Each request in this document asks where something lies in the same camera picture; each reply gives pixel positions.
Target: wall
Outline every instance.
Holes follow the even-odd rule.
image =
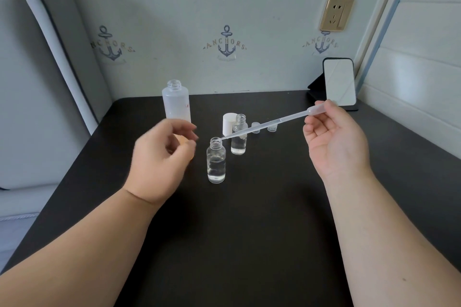
[[[401,0],[359,98],[461,158],[461,0]]]
[[[377,0],[356,0],[347,30],[323,36],[325,3],[77,0],[114,99],[160,95],[172,78],[191,94],[304,89],[323,57],[356,58]]]

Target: hand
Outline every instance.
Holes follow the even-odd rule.
[[[315,170],[324,182],[331,175],[361,175],[371,172],[368,142],[360,126],[331,100],[326,113],[304,120],[304,137]]]
[[[175,192],[194,157],[198,136],[193,130],[196,128],[185,120],[164,119],[142,135],[135,143],[123,189],[161,206]],[[189,141],[180,145],[174,133]]]

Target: forearm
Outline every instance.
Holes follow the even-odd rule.
[[[326,182],[356,307],[458,306],[461,274],[371,172]]]
[[[0,306],[112,306],[158,207],[120,190],[0,277]]]

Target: power outlet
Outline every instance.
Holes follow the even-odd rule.
[[[328,0],[323,13],[320,30],[339,32],[344,30],[354,0]]]

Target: black table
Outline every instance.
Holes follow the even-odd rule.
[[[323,184],[303,120],[250,134],[227,150],[226,180],[211,184],[205,151],[222,115],[265,122],[309,105],[305,91],[193,95],[200,140],[184,181],[160,209],[118,306],[351,306]],[[461,267],[461,160],[376,110],[352,112],[370,141],[372,167],[412,221]],[[135,140],[164,117],[161,97],[113,104],[8,262],[30,256],[124,182]]]

